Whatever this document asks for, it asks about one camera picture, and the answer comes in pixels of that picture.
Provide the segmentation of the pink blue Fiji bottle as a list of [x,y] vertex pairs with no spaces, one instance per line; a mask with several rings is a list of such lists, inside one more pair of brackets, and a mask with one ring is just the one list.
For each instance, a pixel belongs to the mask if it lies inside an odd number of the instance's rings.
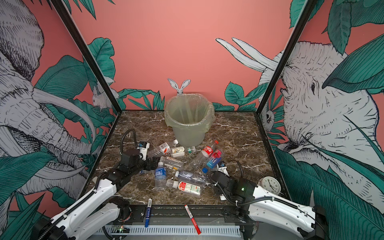
[[202,168],[202,172],[207,174],[210,172],[221,160],[223,157],[223,152],[219,149],[215,150],[212,155],[208,158],[208,162]]

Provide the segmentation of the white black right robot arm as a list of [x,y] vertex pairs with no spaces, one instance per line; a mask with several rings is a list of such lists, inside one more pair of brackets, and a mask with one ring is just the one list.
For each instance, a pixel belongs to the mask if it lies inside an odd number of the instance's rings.
[[322,207],[304,206],[275,195],[245,178],[235,179],[220,171],[208,174],[210,182],[234,206],[230,215],[241,222],[263,222],[289,231],[304,240],[329,240]]

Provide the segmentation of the red cola label bottle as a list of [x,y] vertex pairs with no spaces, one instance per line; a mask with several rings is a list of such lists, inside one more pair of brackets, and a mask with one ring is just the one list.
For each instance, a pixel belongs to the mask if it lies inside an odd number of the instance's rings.
[[213,154],[218,145],[219,141],[217,140],[209,142],[202,150],[199,151],[196,157],[192,160],[191,169],[196,170],[197,168],[199,168],[200,165]]

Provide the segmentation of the red white label clear bottle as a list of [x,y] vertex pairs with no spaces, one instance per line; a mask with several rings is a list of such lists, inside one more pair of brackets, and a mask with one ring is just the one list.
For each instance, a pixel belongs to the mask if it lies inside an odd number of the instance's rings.
[[168,141],[165,142],[154,149],[150,150],[147,153],[147,157],[150,159],[153,158],[160,158],[162,156],[165,156],[171,152],[171,149],[176,147],[179,144],[178,140]]

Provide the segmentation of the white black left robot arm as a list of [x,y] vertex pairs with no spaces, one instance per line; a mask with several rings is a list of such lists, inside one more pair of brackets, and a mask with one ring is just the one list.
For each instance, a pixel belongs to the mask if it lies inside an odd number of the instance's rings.
[[32,228],[32,240],[86,240],[111,222],[125,223],[132,218],[130,202],[115,194],[139,172],[154,170],[159,158],[143,159],[138,149],[129,149],[113,168],[100,174],[92,190],[70,207],[39,220]]

